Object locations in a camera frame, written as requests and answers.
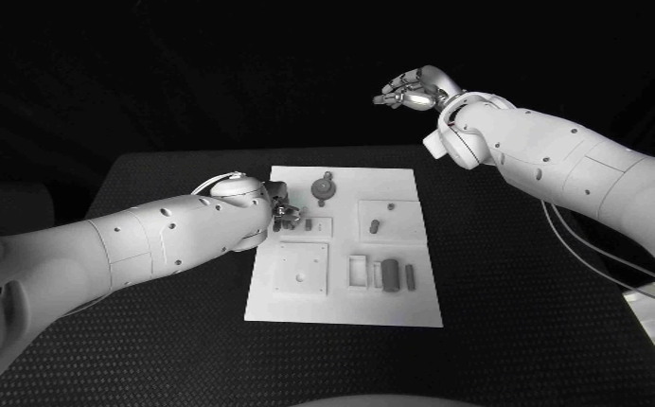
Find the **white board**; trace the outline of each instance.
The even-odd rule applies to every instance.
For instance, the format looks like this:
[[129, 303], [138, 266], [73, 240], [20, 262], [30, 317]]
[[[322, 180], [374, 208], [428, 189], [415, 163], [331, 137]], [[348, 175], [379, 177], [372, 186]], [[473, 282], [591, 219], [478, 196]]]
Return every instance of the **white board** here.
[[[322, 178], [325, 171], [333, 174], [337, 192], [334, 197], [324, 201], [324, 206], [318, 207], [309, 188], [314, 180]], [[271, 226], [268, 227], [266, 240], [256, 249], [245, 320], [441, 327], [441, 311], [426, 238], [423, 237], [413, 172], [409, 169], [396, 168], [273, 166], [269, 180], [286, 183], [289, 204], [299, 209], [307, 207], [308, 211], [302, 220], [305, 218], [312, 220], [312, 232], [305, 235], [305, 238], [301, 237], [305, 228], [302, 222], [298, 223], [292, 231], [282, 230], [275, 233]], [[360, 201], [380, 201], [380, 204], [364, 205], [360, 208]], [[410, 217], [408, 216], [410, 225], [402, 227], [405, 230], [396, 230], [392, 238], [363, 242], [360, 238], [360, 216], [367, 219], [364, 213], [370, 210], [374, 213], [376, 207], [386, 203], [395, 204], [392, 211], [400, 210], [402, 214], [396, 214], [395, 219], [399, 219], [405, 216], [403, 213], [412, 210]], [[318, 222], [321, 222], [321, 227], [320, 231], [315, 231]], [[364, 241], [370, 241], [369, 236], [364, 236]], [[325, 243], [322, 245], [325, 248], [324, 294], [301, 292], [301, 289], [307, 286], [305, 281], [292, 284], [289, 281], [297, 275], [292, 272], [285, 272], [282, 276], [288, 282], [286, 290], [284, 292], [275, 291], [275, 287], [279, 287], [278, 273], [285, 270], [285, 268], [279, 268], [278, 257], [282, 254], [279, 244], [288, 246], [288, 244], [301, 242], [312, 245]], [[312, 262], [312, 260], [318, 257], [308, 259], [308, 253], [302, 253], [302, 251], [288, 252], [288, 248], [285, 248], [284, 254], [295, 254], [292, 267], [301, 266], [302, 270], [308, 270], [309, 267], [305, 265], [309, 263], [308, 260], [317, 267], [317, 262]], [[347, 289], [350, 256], [364, 256], [364, 289]], [[383, 292], [379, 287], [374, 287], [379, 286], [379, 280], [373, 278], [373, 265], [386, 258], [395, 258], [399, 263], [399, 292]], [[415, 290], [412, 292], [406, 290], [403, 271], [406, 264], [413, 265], [415, 271]]]

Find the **small object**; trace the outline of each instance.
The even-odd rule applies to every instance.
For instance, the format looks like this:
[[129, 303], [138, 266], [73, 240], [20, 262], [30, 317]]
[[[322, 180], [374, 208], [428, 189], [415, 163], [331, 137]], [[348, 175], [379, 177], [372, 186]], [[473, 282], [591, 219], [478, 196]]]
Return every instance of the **small object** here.
[[367, 289], [364, 256], [347, 257], [347, 289], [351, 291], [364, 291]]
[[379, 262], [372, 262], [372, 288], [376, 291], [382, 290], [382, 265]]
[[379, 221], [377, 220], [372, 220], [372, 223], [370, 223], [370, 234], [376, 234], [377, 233], [377, 228], [379, 228]]
[[393, 258], [382, 260], [382, 289], [385, 292], [399, 291], [399, 269]]
[[324, 206], [324, 201], [334, 196], [337, 186], [331, 181], [331, 172], [324, 172], [322, 178], [311, 184], [311, 194], [317, 198], [317, 206]]
[[406, 290], [415, 290], [415, 281], [413, 281], [413, 266], [405, 265], [405, 276], [406, 276]]

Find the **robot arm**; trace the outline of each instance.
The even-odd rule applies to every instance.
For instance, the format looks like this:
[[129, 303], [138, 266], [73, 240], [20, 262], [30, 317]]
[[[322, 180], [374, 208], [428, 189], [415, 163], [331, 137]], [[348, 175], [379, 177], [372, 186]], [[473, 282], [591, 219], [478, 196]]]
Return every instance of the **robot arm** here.
[[441, 112], [422, 143], [465, 169], [496, 166], [504, 181], [537, 199], [588, 216], [655, 256], [655, 158], [584, 126], [501, 97], [467, 92], [434, 66], [395, 78], [374, 97]]
[[0, 373], [48, 325], [87, 302], [253, 248], [297, 221], [286, 186], [234, 174], [100, 218], [0, 237]]

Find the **robotic hand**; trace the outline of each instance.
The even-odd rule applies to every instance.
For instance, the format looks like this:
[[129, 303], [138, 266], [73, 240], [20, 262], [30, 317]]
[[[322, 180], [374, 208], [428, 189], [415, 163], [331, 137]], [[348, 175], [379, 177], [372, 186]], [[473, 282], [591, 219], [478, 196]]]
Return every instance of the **robotic hand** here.
[[239, 172], [196, 193], [0, 237], [0, 374], [48, 325], [110, 292], [258, 246], [292, 225], [286, 185]]
[[434, 66], [399, 75], [373, 104], [439, 112], [422, 139], [435, 158], [465, 169], [494, 166], [509, 185], [576, 211], [655, 256], [655, 158], [576, 123], [467, 92]]

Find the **table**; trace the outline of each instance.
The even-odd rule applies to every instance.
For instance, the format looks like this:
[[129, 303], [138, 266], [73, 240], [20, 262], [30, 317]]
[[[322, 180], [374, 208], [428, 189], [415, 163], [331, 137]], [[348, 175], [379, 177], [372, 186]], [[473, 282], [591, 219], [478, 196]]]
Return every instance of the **table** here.
[[272, 165], [415, 170], [444, 328], [243, 322], [255, 251], [232, 253], [58, 320], [0, 377], [0, 405], [285, 406], [363, 393], [655, 405], [655, 349], [618, 289], [493, 167], [465, 171], [421, 146], [132, 153], [87, 218], [232, 170], [266, 180]]

